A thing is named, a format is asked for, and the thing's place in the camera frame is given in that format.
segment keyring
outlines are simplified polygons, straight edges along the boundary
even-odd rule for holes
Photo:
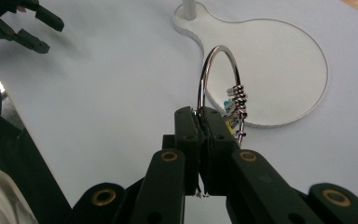
[[[231,50],[226,46],[218,45],[214,47],[206,57],[205,63],[202,68],[200,85],[199,85],[199,98],[197,104],[196,114],[200,116],[200,110],[205,106],[205,92],[207,89],[208,76],[211,70],[213,59],[219,52],[225,52],[227,55],[231,67],[234,73],[236,85],[227,90],[228,97],[232,97],[225,102],[226,115],[223,116],[223,120],[229,124],[228,128],[232,131],[236,125],[240,124],[240,128],[237,130],[237,143],[241,146],[242,138],[246,135],[243,131],[244,120],[247,117],[246,105],[247,95],[243,91],[243,85],[241,85],[240,73],[238,71],[237,62]]]

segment wooden surface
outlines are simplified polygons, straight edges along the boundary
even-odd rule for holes
[[[174,111],[196,106],[203,52],[174,29],[178,0],[41,4],[63,19],[62,33],[32,12],[6,14],[51,49],[0,41],[0,78],[73,205],[93,185],[127,187],[145,175],[162,135],[174,132]],[[296,189],[331,182],[358,195],[358,11],[338,0],[202,4],[225,21],[287,21],[318,40],[331,74],[319,106],[281,128],[247,128],[243,148]],[[188,198],[186,223],[228,223],[224,198]]]

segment table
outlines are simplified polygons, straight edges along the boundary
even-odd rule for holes
[[[264,155],[294,188],[330,182],[358,196],[358,11],[336,1],[201,1],[228,21],[269,18],[307,31],[330,68],[327,92],[305,118],[247,128],[242,148]],[[174,30],[179,0],[49,0],[61,34],[32,12],[3,19],[50,44],[46,55],[0,40],[0,79],[74,205],[88,188],[124,188],[145,175],[173,113],[196,106],[202,50]],[[186,198],[186,223],[228,223],[225,199]]]

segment tabletop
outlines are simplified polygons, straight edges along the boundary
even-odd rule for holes
[[[246,128],[242,148],[295,189],[329,182],[358,196],[358,11],[338,0],[201,3],[221,20],[286,21],[318,41],[329,65],[322,101],[289,125]],[[174,28],[181,4],[41,1],[63,19],[62,33],[31,11],[2,17],[50,45],[37,54],[0,40],[0,80],[71,205],[96,184],[143,177],[162,135],[174,133],[174,111],[196,106],[203,51]],[[187,197],[185,222],[228,223],[225,199]]]

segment brass screw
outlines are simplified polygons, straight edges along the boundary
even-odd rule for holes
[[[178,159],[178,155],[174,152],[167,151],[162,153],[161,158],[164,161],[176,161],[176,159]]]
[[[100,189],[91,197],[91,202],[97,206],[110,204],[116,198],[116,192],[112,189]]]
[[[343,193],[335,190],[335,189],[324,189],[322,191],[322,195],[329,201],[335,205],[341,207],[348,207],[351,205],[351,200]]]
[[[241,152],[240,156],[244,161],[256,161],[257,160],[257,156],[254,153],[248,152],[248,151]]]

